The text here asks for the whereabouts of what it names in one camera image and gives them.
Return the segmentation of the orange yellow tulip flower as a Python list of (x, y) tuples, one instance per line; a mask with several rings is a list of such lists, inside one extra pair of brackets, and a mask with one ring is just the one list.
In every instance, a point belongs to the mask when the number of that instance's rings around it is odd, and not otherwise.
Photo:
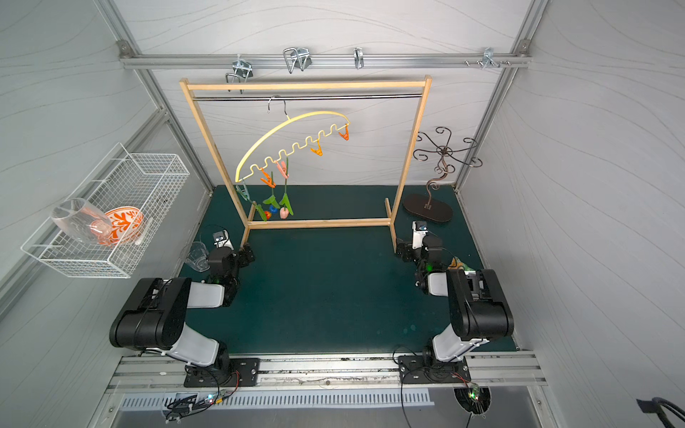
[(256, 210), (257, 213), (259, 214), (260, 219), (261, 219), (263, 222), (269, 221), (269, 220), (270, 220), (271, 213), (270, 213), (270, 212), (266, 212), (266, 211), (264, 210), (264, 208), (262, 207), (262, 205), (261, 205), (260, 203), (257, 203), (257, 201), (255, 201), (255, 199), (253, 199), (253, 198), (251, 197), (250, 193), (247, 193), (247, 197), (248, 197), (248, 200), (250, 201), (250, 203), (252, 204), (253, 208), (255, 208), (255, 210)]

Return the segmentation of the blue tulip flower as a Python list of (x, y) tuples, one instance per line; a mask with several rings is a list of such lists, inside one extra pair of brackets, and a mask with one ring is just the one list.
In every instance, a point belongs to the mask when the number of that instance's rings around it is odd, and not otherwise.
[(271, 212), (274, 212), (274, 213), (279, 212), (280, 209), (281, 209), (281, 205), (280, 205), (280, 204), (278, 203), (278, 201), (276, 200), (276, 195), (275, 195), (276, 184), (275, 184), (275, 182), (273, 181), (272, 178), (270, 178), (269, 180), (267, 180), (267, 181), (266, 181), (266, 184), (267, 184), (267, 186), (270, 188), (271, 194), (270, 194), (270, 196), (269, 196), (267, 199), (265, 199), (265, 200), (263, 201), (263, 203), (266, 204), (266, 205), (269, 207), (269, 210), (270, 210)]

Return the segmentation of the teal clothes clip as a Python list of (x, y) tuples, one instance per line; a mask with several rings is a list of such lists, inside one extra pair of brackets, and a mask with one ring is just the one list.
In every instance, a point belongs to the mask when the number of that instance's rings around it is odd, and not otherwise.
[(247, 202), (251, 202), (252, 198), (249, 192), (249, 189), (246, 184), (242, 185), (236, 185), (235, 190), (238, 192), (238, 194)]

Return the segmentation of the pink tulip flower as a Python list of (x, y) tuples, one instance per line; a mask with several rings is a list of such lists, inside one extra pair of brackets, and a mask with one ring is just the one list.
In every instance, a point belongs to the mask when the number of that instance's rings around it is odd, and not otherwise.
[[(287, 163), (288, 175), (289, 175), (289, 161), (285, 160), (285, 162)], [(279, 204), (281, 205), (281, 209), (279, 211), (280, 219), (287, 219), (289, 216), (291, 216), (293, 214), (292, 204), (290, 202), (290, 198), (289, 198), (289, 195), (287, 192), (287, 185), (288, 185), (288, 179), (285, 179), (283, 195), (282, 195), (282, 198), (279, 202)]]

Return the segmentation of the yellow wavy clothes hanger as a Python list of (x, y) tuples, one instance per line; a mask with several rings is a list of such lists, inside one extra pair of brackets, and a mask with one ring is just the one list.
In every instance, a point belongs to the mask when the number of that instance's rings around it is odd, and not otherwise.
[(286, 100), (282, 96), (269, 98), (269, 111), (276, 101), (284, 105), (284, 120), (247, 148), (235, 166), (237, 183), (248, 180), (269, 166), (275, 166), (277, 162), (284, 162), (295, 153), (317, 148), (317, 142), (320, 142), (323, 150), (324, 141), (338, 136), (339, 132), (344, 132), (346, 125), (349, 126), (351, 136), (351, 120), (342, 112), (313, 110), (297, 115), (290, 114), (285, 105)]

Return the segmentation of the pink clothes clip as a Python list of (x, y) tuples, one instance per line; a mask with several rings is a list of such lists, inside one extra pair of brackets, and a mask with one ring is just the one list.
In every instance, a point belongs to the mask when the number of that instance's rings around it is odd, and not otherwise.
[(277, 162), (276, 163), (276, 168), (280, 172), (280, 174), (283, 176), (284, 179), (289, 179), (288, 175), (288, 167), (286, 162)]

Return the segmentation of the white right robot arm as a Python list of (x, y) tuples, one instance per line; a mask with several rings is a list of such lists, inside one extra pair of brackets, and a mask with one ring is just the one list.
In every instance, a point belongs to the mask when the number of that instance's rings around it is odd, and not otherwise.
[(448, 300), (449, 324), (428, 346), (434, 361), (457, 362), (482, 345), (513, 335), (515, 319), (494, 270), (470, 269), (455, 256), (447, 259), (449, 252), (435, 235), (419, 243), (399, 241), (396, 254), (415, 264), (417, 288)]

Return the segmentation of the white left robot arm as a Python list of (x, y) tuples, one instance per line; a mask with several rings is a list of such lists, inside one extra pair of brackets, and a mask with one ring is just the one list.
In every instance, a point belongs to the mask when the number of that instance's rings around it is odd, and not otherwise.
[(110, 343), (115, 348), (157, 352), (189, 366), (227, 373), (230, 357), (226, 344), (190, 327), (187, 312), (229, 307), (240, 288), (240, 269), (253, 262), (249, 244), (238, 250), (224, 244), (210, 252), (210, 276), (203, 282), (189, 277), (140, 279), (112, 322)]

